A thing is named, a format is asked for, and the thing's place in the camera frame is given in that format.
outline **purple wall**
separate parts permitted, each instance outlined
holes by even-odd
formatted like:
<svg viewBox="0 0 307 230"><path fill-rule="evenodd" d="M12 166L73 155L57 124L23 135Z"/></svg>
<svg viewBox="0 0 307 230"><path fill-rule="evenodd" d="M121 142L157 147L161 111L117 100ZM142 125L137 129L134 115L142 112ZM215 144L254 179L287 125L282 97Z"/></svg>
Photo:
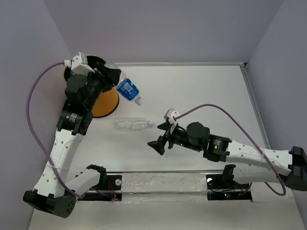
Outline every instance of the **purple wall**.
<svg viewBox="0 0 307 230"><path fill-rule="evenodd" d="M3 230L28 229L32 208L23 202L43 170L46 158L25 118L27 94L48 65L70 58L69 51L41 0L0 3L0 225ZM39 83L31 103L33 125L51 149L59 103L64 99L62 68Z"/></svg>
<svg viewBox="0 0 307 230"><path fill-rule="evenodd" d="M248 63L271 145L307 150L307 1L285 0ZM294 192L303 219L307 194Z"/></svg>
<svg viewBox="0 0 307 230"><path fill-rule="evenodd" d="M244 62L283 0L44 2L73 54L113 62Z"/></svg>

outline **plastic bottle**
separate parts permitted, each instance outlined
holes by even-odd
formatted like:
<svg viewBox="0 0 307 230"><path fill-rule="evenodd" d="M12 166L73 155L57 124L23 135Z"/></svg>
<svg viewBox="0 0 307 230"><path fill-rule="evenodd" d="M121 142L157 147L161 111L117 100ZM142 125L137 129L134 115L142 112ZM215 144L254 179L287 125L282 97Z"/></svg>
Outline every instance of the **plastic bottle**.
<svg viewBox="0 0 307 230"><path fill-rule="evenodd" d="M139 131L154 126L154 122L143 117L115 117L114 126L117 130Z"/></svg>
<svg viewBox="0 0 307 230"><path fill-rule="evenodd" d="M116 90L128 101L134 101L138 106L143 104L139 89L123 72L121 72Z"/></svg>

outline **clear plastic bottle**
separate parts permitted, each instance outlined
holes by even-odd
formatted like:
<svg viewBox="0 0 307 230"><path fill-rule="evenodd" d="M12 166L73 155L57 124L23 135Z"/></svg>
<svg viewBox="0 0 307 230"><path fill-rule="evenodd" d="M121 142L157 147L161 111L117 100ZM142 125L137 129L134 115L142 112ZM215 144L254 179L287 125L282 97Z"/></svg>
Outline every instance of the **clear plastic bottle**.
<svg viewBox="0 0 307 230"><path fill-rule="evenodd" d="M114 126L117 130L140 131L154 126L154 122L143 117L115 117Z"/></svg>

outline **blue bottle label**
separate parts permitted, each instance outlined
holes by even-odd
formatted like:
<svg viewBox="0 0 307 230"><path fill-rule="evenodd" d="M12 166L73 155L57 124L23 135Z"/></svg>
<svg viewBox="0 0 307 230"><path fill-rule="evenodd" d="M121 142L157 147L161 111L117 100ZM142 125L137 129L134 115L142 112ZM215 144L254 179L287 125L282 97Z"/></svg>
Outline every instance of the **blue bottle label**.
<svg viewBox="0 0 307 230"><path fill-rule="evenodd" d="M123 80L117 86L116 90L128 101L133 100L140 92L139 89L132 83L129 78Z"/></svg>

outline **white robotic arm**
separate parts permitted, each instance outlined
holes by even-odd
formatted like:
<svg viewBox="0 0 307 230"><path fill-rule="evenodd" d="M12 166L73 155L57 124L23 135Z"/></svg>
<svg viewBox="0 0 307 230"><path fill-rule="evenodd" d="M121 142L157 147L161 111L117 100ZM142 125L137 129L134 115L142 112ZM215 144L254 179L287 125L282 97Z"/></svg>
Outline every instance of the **white robotic arm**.
<svg viewBox="0 0 307 230"><path fill-rule="evenodd" d="M105 168L90 165L77 178L65 183L74 154L94 117L92 109L98 96L119 82L121 70L110 69L105 64L101 59L88 64L83 53L64 61L71 75L67 79L66 101L54 146L51 154L46 154L48 163L39 181L23 197L24 202L38 210L66 218L76 197L81 198L93 186L103 186L107 180Z"/></svg>
<svg viewBox="0 0 307 230"><path fill-rule="evenodd" d="M279 182L278 175L285 186L307 191L307 157L302 148L293 147L290 151L261 149L260 153L255 147L210 134L209 128L199 122L191 123L184 129L178 125L176 117L182 116L169 109L164 116L166 121L158 126L158 129L165 131L164 135L157 141L148 142L160 155L164 154L168 142L169 149L176 144L203 151L203 157L210 161L231 163L225 166L221 175L221 180L226 184Z"/></svg>

